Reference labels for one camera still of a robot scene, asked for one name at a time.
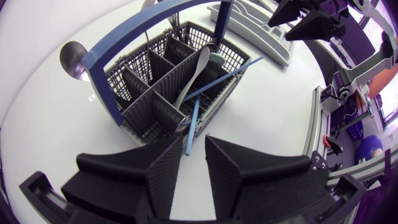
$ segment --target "blue chopstick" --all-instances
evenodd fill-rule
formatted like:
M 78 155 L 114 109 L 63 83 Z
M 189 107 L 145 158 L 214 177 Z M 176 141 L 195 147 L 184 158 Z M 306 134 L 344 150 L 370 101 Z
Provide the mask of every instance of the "blue chopstick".
M 248 66 L 250 66 L 250 65 L 252 65 L 252 64 L 254 64 L 254 63 L 256 63 L 256 62 L 258 62 L 258 61 L 259 61 L 260 59 L 262 59 L 262 58 L 264 58 L 264 57 L 261 56 L 261 57 L 255 59 L 255 60 L 253 60 L 253 61 L 251 61 L 251 62 L 249 62 L 249 63 L 247 63 L 247 64 L 245 64 L 245 65 L 242 65 L 240 68 L 234 70 L 233 72 L 231 72 L 231 73 L 229 73 L 229 74 L 226 74 L 226 75 L 224 75 L 223 77 L 218 78 L 218 79 L 212 81 L 211 83 L 205 85 L 204 87 L 200 88 L 199 90 L 194 91 L 193 93 L 187 95 L 186 97 L 184 97 L 184 99 L 183 99 L 182 101 L 185 102 L 185 101 L 189 100 L 190 98 L 192 98 L 192 97 L 194 97 L 194 96 L 196 96 L 196 95 L 202 93 L 203 91 L 208 90 L 209 88 L 211 88 L 211 87 L 213 87 L 213 86 L 219 84 L 220 82 L 226 80 L 227 78 L 229 78 L 229 77 L 231 77 L 231 76 L 237 74 L 237 73 L 240 72 L 241 70 L 244 70 L 244 69 L 247 68 Z
M 185 155 L 189 156 L 191 153 L 191 146 L 193 141 L 193 134 L 195 134 L 195 127 L 197 125 L 198 112 L 199 112 L 200 95 L 197 96 L 195 107 L 193 108 L 191 125 L 189 126 L 187 147 L 185 148 Z

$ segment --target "orange object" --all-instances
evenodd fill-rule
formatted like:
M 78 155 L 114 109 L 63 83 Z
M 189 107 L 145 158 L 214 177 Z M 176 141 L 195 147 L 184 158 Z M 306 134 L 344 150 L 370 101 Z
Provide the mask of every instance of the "orange object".
M 328 137 L 327 134 L 323 136 L 323 144 L 324 144 L 326 147 L 329 147 L 329 148 L 330 148 L 330 144 L 328 143 L 328 140 L 326 140 L 327 137 Z
M 371 82 L 368 84 L 369 94 L 368 97 L 373 100 L 388 85 L 388 83 L 394 78 L 398 73 L 398 65 L 393 69 L 384 69 L 382 72 L 378 73 L 373 77 Z M 360 109 L 365 102 L 361 101 L 358 93 L 355 92 L 355 101 L 357 109 Z

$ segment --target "cutlery basket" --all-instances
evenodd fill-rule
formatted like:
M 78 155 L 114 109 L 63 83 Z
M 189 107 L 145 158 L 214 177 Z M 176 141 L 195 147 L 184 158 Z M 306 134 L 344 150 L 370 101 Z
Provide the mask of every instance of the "cutlery basket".
M 199 50 L 214 41 L 214 35 L 192 22 L 186 22 L 180 28 L 183 40 L 177 40 L 172 29 L 165 30 L 149 44 L 120 57 L 106 72 L 109 87 L 125 120 L 123 125 L 141 144 L 171 137 L 180 123 L 192 114 L 195 99 L 184 102 L 179 110 L 172 104 L 195 72 Z M 224 39 L 217 53 L 226 63 L 220 66 L 209 61 L 190 92 L 250 60 L 247 54 Z M 195 136 L 211 121 L 243 73 L 201 94 Z

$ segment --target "blue handle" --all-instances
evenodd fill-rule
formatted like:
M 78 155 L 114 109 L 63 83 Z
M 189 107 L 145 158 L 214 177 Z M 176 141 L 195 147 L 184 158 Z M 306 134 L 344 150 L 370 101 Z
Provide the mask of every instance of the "blue handle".
M 185 148 L 186 156 L 189 156 L 191 154 L 193 134 L 195 134 L 195 127 L 197 125 L 197 119 L 198 119 L 199 105 L 200 105 L 200 95 L 197 96 L 195 106 L 193 107 L 192 120 L 191 120 L 191 125 L 189 126 L 189 132 L 188 132 L 187 147 Z
M 231 76 L 237 74 L 237 73 L 240 72 L 241 70 L 244 70 L 244 69 L 247 68 L 248 66 L 250 66 L 250 65 L 252 65 L 252 64 L 254 64 L 254 63 L 260 61 L 260 59 L 262 59 L 262 58 L 264 58 L 264 57 L 261 56 L 261 57 L 255 59 L 255 60 L 253 60 L 253 61 L 251 61 L 251 62 L 249 62 L 249 63 L 246 63 L 246 64 L 240 66 L 238 69 L 234 70 L 233 72 L 230 72 L 230 73 L 224 75 L 223 77 L 218 78 L 218 79 L 212 81 L 211 83 L 205 85 L 204 87 L 200 88 L 199 90 L 194 91 L 193 93 L 191 93 L 191 94 L 189 94 L 188 96 L 184 97 L 184 99 L 183 99 L 182 101 L 185 102 L 185 101 L 189 100 L 190 98 L 192 98 L 192 97 L 194 97 L 194 96 L 196 96 L 196 95 L 199 95 L 200 93 L 202 93 L 202 92 L 204 92 L 204 91 L 210 89 L 211 87 L 213 87 L 213 86 L 219 84 L 220 82 L 226 80 L 227 78 L 229 78 L 229 77 L 231 77 Z
M 186 8 L 213 1 L 217 0 L 167 0 L 148 7 L 118 25 L 83 57 L 83 64 L 93 88 L 116 124 L 121 125 L 124 119 L 109 88 L 104 66 L 127 44 L 161 20 Z M 224 36 L 234 0 L 221 0 L 221 2 L 215 27 L 215 37 L 218 41 Z

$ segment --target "white table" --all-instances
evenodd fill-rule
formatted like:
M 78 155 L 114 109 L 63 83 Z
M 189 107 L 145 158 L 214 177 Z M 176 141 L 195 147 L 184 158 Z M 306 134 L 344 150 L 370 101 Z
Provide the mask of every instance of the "white table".
M 98 19 L 67 42 L 75 40 L 91 49 L 111 29 L 137 13 L 142 2 L 130 3 Z M 214 29 L 215 23 L 210 21 L 206 6 L 181 12 L 181 20 Z M 148 31 L 149 37 L 168 27 L 167 20 L 160 22 Z M 225 38 L 252 58 L 265 55 L 230 31 Z M 141 36 L 120 55 L 143 42 L 145 38 Z M 61 194 L 61 186 L 78 171 L 75 163 L 78 154 L 112 154 L 137 147 L 114 124 L 98 99 L 89 102 L 94 93 L 91 84 L 75 80 L 63 71 L 60 48 L 25 84 L 2 127 L 4 180 L 13 211 L 21 223 L 44 222 L 19 189 L 19 184 L 35 171 L 45 173 L 54 190 Z M 288 67 L 267 55 L 249 67 L 205 132 L 194 141 L 191 156 L 182 157 L 170 218 L 215 219 L 205 160 L 207 133 L 269 154 L 301 155 L 312 90 L 318 85 L 325 87 L 322 73 L 303 42 L 295 44 Z

